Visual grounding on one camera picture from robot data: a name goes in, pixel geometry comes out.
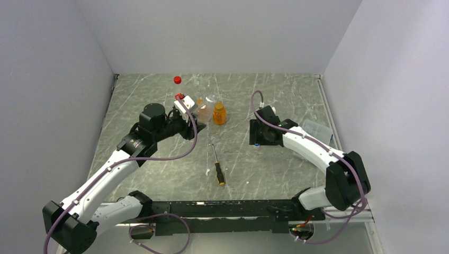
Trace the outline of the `aluminium frame rail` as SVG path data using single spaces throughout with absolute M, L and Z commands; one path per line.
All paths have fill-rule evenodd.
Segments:
M 179 233 L 220 233 L 220 232 L 256 232 L 289 233 L 295 241 L 305 244 L 325 244 L 335 240 L 349 222 L 371 221 L 368 210 L 349 209 L 337 213 L 325 210 L 305 211 L 302 214 L 281 208 L 279 205 L 244 208 L 242 204 L 228 205 L 229 212 L 235 216 L 219 215 L 224 212 L 219 206 L 206 207 L 201 204 L 159 203 L 143 217 L 121 219 L 114 213 L 106 214 L 102 207 L 94 213 L 86 225 L 76 226 L 70 223 L 66 233 L 54 232 L 52 238 L 58 242 L 64 253 L 84 253 L 97 237 L 106 231 L 121 225 L 129 226 L 129 237 L 132 243 L 139 239 L 150 239 L 153 235 L 166 236 Z M 313 223 L 343 223 L 343 226 L 332 237 L 326 240 L 312 240 Z

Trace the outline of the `orange juice bottle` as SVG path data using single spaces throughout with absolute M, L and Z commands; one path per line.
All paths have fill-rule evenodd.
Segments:
M 197 115 L 203 114 L 205 112 L 205 110 L 206 110 L 206 105 L 204 104 L 203 100 L 202 99 L 198 99 L 196 101 L 196 104 L 197 104 L 197 109 L 195 111 L 196 114 Z
M 224 125 L 226 123 L 227 120 L 227 111 L 226 108 L 224 107 L 224 109 L 222 111 L 217 111 L 217 110 L 213 110 L 213 122 L 216 125 Z

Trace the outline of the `red bottle cap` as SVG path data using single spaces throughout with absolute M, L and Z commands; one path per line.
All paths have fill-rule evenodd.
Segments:
M 175 76 L 173 81 L 175 84 L 180 84 L 182 82 L 182 78 L 180 76 Z

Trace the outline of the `black yellow screwdriver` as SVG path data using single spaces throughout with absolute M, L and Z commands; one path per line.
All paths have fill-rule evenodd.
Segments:
M 220 163 L 219 163 L 219 161 L 218 161 L 218 156 L 217 156 L 217 153 L 216 153 L 216 149 L 215 149 L 215 146 L 214 146 L 213 143 L 211 144 L 211 147 L 212 147 L 212 149 L 213 149 L 213 154 L 214 154 L 214 158 L 215 158 L 215 163 L 214 163 L 214 165 L 215 165 L 215 171 L 216 171 L 217 181 L 218 181 L 218 183 L 219 183 L 220 186 L 224 186 L 224 185 L 226 184 L 226 182 L 225 182 L 225 176 L 224 176 L 224 174 L 223 174 L 223 172 L 222 172 Z

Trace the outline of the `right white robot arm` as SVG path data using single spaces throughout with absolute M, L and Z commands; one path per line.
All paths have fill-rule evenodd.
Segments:
M 290 119 L 281 121 L 275 109 L 265 106 L 250 121 L 251 145 L 281 146 L 311 162 L 325 175 L 325 184 L 302 190 L 294 197 L 292 214 L 306 219 L 313 209 L 330 207 L 343 211 L 365 199 L 371 184 L 361 156 L 342 152 L 315 139 Z

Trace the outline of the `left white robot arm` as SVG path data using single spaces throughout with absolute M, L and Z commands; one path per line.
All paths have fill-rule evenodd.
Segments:
M 190 97 L 177 99 L 169 113 L 159 103 L 146 105 L 138 122 L 86 183 L 61 202 L 51 201 L 44 206 L 47 235 L 43 252 L 48 252 L 49 242 L 54 240 L 68 253 L 83 253 L 97 236 L 117 224 L 130 219 L 148 221 L 153 214 L 152 200 L 142 192 L 131 192 L 108 206 L 102 203 L 130 174 L 154 160 L 158 142 L 177 134 L 197 141 L 204 125 L 194 116 L 196 109 L 197 103 Z

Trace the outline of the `clear plastic box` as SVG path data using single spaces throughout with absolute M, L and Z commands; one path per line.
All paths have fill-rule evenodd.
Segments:
M 333 130 L 330 127 L 308 119 L 303 122 L 301 130 L 297 130 L 297 132 L 306 133 L 327 146 L 330 146 L 334 137 Z

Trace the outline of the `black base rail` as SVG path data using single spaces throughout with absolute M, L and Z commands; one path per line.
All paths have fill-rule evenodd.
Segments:
M 156 236 L 178 233 L 288 233 L 294 222 L 323 221 L 323 212 L 305 210 L 291 199 L 239 201 L 154 201 L 128 223 L 151 223 Z

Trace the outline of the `clear red-label bottle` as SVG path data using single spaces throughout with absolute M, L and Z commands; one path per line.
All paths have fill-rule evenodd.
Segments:
M 185 87 L 182 82 L 180 84 L 174 83 L 173 93 L 174 93 L 175 99 L 183 99 L 185 97 L 184 92 L 185 92 Z

